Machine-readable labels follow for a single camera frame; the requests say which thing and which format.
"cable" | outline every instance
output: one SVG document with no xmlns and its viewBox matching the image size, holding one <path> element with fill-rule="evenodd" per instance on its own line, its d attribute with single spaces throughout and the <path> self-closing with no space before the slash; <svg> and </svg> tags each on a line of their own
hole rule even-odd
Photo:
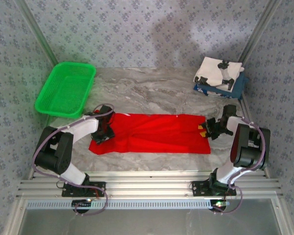
<svg viewBox="0 0 294 235">
<path fill-rule="evenodd" d="M 44 175 L 44 176 L 48 176 L 48 177 L 52 177 L 52 178 L 59 179 L 59 180 L 63 181 L 65 184 L 69 184 L 69 185 L 72 185 L 72 186 L 74 186 L 74 187 L 78 187 L 78 188 L 93 188 L 93 189 L 97 189 L 97 190 L 103 192 L 103 194 L 104 194 L 104 196 L 105 196 L 105 198 L 106 198 L 106 201 L 105 201 L 105 204 L 104 204 L 103 208 L 101 208 L 100 210 L 98 210 L 98 211 L 96 211 L 96 212 L 87 213 L 87 214 L 80 214 L 80 213 L 77 212 L 77 210 L 76 210 L 77 207 L 76 207 L 74 211 L 75 211 L 76 215 L 80 215 L 80 216 L 90 216 L 90 215 L 95 215 L 95 214 L 99 214 L 99 213 L 103 212 L 103 211 L 105 210 L 105 208 L 107 207 L 107 205 L 108 205 L 108 195 L 107 195 L 107 193 L 106 193 L 103 189 L 101 189 L 101 188 L 99 188 L 99 187 L 96 187 L 96 186 L 77 185 L 77 184 L 74 184 L 74 183 L 72 183 L 72 182 L 68 182 L 66 179 L 62 178 L 60 175 L 56 176 L 56 175 L 52 175 L 52 174 L 48 174 L 48 173 L 44 173 L 44 172 L 40 171 L 39 169 L 37 169 L 37 167 L 36 167 L 36 165 L 35 165 L 35 160 L 36 160 L 36 158 L 37 158 L 37 156 L 38 156 L 38 153 L 39 153 L 40 150 L 43 148 L 43 146 L 44 146 L 44 145 L 45 145 L 45 144 L 46 144 L 46 143 L 47 143 L 47 142 L 48 142 L 48 141 L 49 141 L 54 135 L 56 135 L 57 133 L 59 133 L 59 132 L 65 130 L 65 129 L 69 129 L 70 127 L 73 127 L 73 126 L 75 126 L 75 125 L 78 125 L 78 124 L 80 124 L 80 123 L 82 123 L 82 122 L 84 122 L 84 121 L 86 121 L 86 120 L 89 120 L 89 119 L 92 119 L 92 118 L 103 117 L 103 116 L 109 115 L 109 114 L 111 114 L 111 113 L 114 112 L 114 106 L 113 106 L 112 104 L 109 104 L 109 103 L 98 105 L 98 106 L 95 108 L 95 110 L 96 110 L 98 107 L 102 106 L 102 105 L 110 106 L 112 110 L 110 110 L 109 112 L 107 112 L 107 113 L 105 113 L 105 114 L 99 114 L 99 115 L 89 116 L 89 117 L 85 117 L 85 118 L 83 118 L 83 119 L 79 119 L 79 120 L 77 120 L 77 121 L 71 123 L 70 125 L 67 125 L 67 126 L 61 127 L 61 128 L 59 128 L 59 129 L 57 129 L 56 131 L 52 132 L 49 136 L 47 136 L 47 137 L 44 139 L 44 141 L 40 144 L 40 146 L 38 146 L 37 150 L 36 150 L 35 153 L 34 153 L 34 156 L 33 156 L 32 162 L 31 162 L 31 166 L 32 166 L 33 169 L 34 169 L 36 172 L 38 172 L 39 174 L 42 174 L 42 175 Z"/>
<path fill-rule="evenodd" d="M 229 188 L 230 188 L 230 189 L 233 189 L 233 190 L 238 189 L 238 190 L 240 191 L 240 196 L 241 196 L 241 198 L 240 198 L 240 201 L 239 201 L 238 205 L 236 206 L 236 208 L 234 208 L 234 209 L 232 209 L 232 210 L 230 210 L 230 211 L 223 212 L 220 208 L 218 208 L 218 207 L 213 207 L 213 208 L 219 210 L 222 214 L 230 214 L 230 213 L 233 213 L 234 211 L 236 211 L 237 209 L 239 209 L 239 208 L 241 207 L 241 204 L 242 204 L 242 201 L 243 201 L 243 192 L 242 192 L 242 189 L 241 189 L 240 187 L 238 187 L 238 186 L 232 186 L 232 185 L 231 185 L 231 181 L 232 181 L 235 177 L 239 176 L 241 173 L 243 173 L 243 172 L 245 172 L 245 171 L 248 171 L 248 170 L 255 171 L 255 169 L 257 168 L 257 166 L 260 165 L 260 163 L 262 162 L 262 160 L 263 160 L 264 157 L 265 157 L 266 141 L 265 141 L 265 137 L 264 137 L 263 132 L 260 130 L 259 126 L 255 125 L 253 122 L 250 122 L 247 118 L 243 117 L 243 118 L 242 118 L 242 121 L 245 122 L 246 124 L 250 125 L 250 126 L 255 127 L 255 129 L 259 132 L 259 135 L 260 135 L 260 138 L 261 138 L 261 143 L 262 143 L 263 147 L 262 147 L 262 150 L 261 150 L 260 158 L 258 159 L 258 161 L 256 162 L 255 165 L 253 165 L 253 166 L 251 166 L 251 167 L 249 167 L 249 168 L 242 169 L 242 170 L 240 170 L 240 171 L 234 173 L 234 174 L 231 175 L 230 178 L 228 179 L 227 183 L 228 183 Z"/>
</svg>

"white cloth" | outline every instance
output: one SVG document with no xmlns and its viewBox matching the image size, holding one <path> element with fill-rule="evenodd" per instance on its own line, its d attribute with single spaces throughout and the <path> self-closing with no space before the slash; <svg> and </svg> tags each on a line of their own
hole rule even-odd
<svg viewBox="0 0 294 235">
<path fill-rule="evenodd" d="M 218 64 L 222 63 L 222 60 L 217 60 L 209 57 L 205 57 L 199 70 L 197 71 L 194 82 L 196 82 L 196 77 L 200 79 L 200 77 L 207 78 L 210 86 L 218 87 L 220 90 L 224 91 L 232 91 L 233 86 L 230 90 L 228 90 L 228 85 L 222 84 L 223 76 L 221 70 L 218 68 Z M 229 62 L 227 67 L 227 72 L 230 78 L 236 81 L 239 77 L 240 72 L 243 72 L 244 68 L 242 67 L 242 63 Z"/>
</svg>

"glass panel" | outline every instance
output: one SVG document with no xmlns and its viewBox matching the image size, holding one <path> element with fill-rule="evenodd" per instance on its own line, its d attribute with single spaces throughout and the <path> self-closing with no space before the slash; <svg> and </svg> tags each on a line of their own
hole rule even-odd
<svg viewBox="0 0 294 235">
<path fill-rule="evenodd" d="M 209 210 L 26 210 L 19 235 L 279 235 L 271 200 L 244 200 L 236 212 Z"/>
</svg>

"blue folded cloth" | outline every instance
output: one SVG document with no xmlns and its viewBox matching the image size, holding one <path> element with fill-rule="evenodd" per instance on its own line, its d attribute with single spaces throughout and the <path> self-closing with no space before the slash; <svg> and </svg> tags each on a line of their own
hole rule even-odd
<svg viewBox="0 0 294 235">
<path fill-rule="evenodd" d="M 219 95 L 227 98 L 237 98 L 238 100 L 242 99 L 242 92 L 244 90 L 245 83 L 248 82 L 249 79 L 245 77 L 244 73 L 241 72 L 240 76 L 236 79 L 232 92 L 223 91 L 216 87 L 205 86 L 196 84 L 194 86 L 194 90 L 204 93 L 205 95 Z"/>
</svg>

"red cloth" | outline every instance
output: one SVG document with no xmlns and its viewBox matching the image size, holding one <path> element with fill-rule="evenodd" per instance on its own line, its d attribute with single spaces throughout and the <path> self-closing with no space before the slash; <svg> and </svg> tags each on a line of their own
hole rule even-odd
<svg viewBox="0 0 294 235">
<path fill-rule="evenodd" d="M 100 155 L 110 152 L 201 153 L 209 154 L 208 139 L 198 125 L 205 117 L 195 115 L 114 114 L 110 125 L 115 137 L 89 150 Z"/>
</svg>

